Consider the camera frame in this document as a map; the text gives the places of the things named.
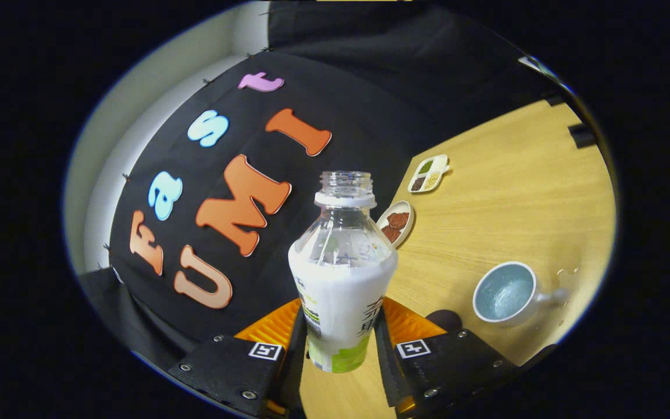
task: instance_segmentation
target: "bottle opening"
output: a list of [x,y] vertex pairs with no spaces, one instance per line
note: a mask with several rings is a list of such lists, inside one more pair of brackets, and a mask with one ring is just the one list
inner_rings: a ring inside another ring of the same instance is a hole
[[376,206],[369,172],[322,172],[322,190],[314,202],[321,206],[369,207]]

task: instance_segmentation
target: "letter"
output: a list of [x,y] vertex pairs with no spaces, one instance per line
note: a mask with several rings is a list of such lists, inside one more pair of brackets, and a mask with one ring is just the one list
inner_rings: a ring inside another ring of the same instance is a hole
[[293,116],[293,110],[288,107],[275,114],[265,125],[265,130],[268,132],[281,131],[290,136],[296,143],[300,143],[307,149],[310,157],[322,153],[333,137],[332,132],[318,130],[296,118]]
[[188,297],[209,308],[224,308],[229,305],[231,300],[231,283],[226,275],[208,263],[203,262],[193,253],[193,247],[186,244],[180,253],[180,265],[183,268],[194,268],[196,271],[205,275],[206,278],[216,284],[215,292],[207,292],[188,281],[186,275],[181,271],[175,274],[175,291],[179,294],[185,294]]
[[252,199],[261,202],[266,213],[275,214],[291,193],[291,184],[276,182],[258,172],[248,164],[244,154],[234,157],[226,165],[224,180],[234,199],[206,199],[198,208],[196,224],[215,228],[239,246],[240,254],[249,257],[258,246],[260,236],[255,231],[246,232],[235,225],[256,228],[268,225]]
[[242,77],[242,81],[240,81],[240,84],[237,86],[237,88],[252,87],[258,92],[272,92],[273,90],[277,90],[277,88],[280,88],[282,85],[284,85],[284,79],[281,79],[281,77],[272,81],[265,80],[263,77],[265,77],[264,72],[259,72],[255,75],[247,74]]
[[128,247],[132,254],[140,255],[149,265],[152,265],[157,275],[162,276],[162,260],[165,257],[165,252],[162,250],[162,246],[158,244],[156,247],[151,246],[151,243],[154,243],[154,234],[147,226],[141,224],[143,222],[144,213],[139,210],[134,211],[133,221],[131,222],[131,239]]
[[188,128],[188,138],[201,147],[213,147],[229,128],[229,120],[216,111],[205,111]]
[[160,172],[151,186],[149,186],[149,207],[154,207],[154,213],[163,222],[170,217],[172,204],[183,193],[183,180],[172,178],[167,172]]

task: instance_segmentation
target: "white divided tray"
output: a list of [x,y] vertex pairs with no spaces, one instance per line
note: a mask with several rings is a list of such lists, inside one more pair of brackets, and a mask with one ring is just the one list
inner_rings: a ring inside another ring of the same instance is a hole
[[410,193],[426,193],[432,191],[441,183],[441,178],[444,173],[448,172],[449,157],[446,154],[439,154],[438,156],[428,157],[418,165],[415,174],[412,175],[407,184],[407,191]]

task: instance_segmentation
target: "wooden tabletop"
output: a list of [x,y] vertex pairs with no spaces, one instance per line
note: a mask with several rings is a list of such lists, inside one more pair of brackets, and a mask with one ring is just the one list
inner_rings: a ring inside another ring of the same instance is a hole
[[[387,296],[422,316],[453,310],[516,365],[558,343],[588,308],[614,246],[611,178],[598,147],[576,148],[567,127],[579,123],[566,104],[539,101],[414,156],[393,203],[409,202],[415,224],[398,248]],[[418,164],[438,154],[449,157],[451,170],[433,191],[409,193]],[[479,279],[511,260],[534,270],[542,292],[568,289],[566,305],[508,328],[477,318]],[[393,419],[374,334],[366,361],[351,373],[325,373],[305,360],[301,398],[313,419]]]

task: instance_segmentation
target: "bottle neck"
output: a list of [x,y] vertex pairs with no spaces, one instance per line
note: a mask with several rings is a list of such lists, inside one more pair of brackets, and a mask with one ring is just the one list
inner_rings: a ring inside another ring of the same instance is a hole
[[322,172],[321,178],[322,190],[314,195],[314,202],[320,207],[361,210],[376,206],[369,173]]
[[322,222],[332,223],[333,226],[349,228],[359,226],[370,220],[369,207],[332,207],[323,206],[319,214]]

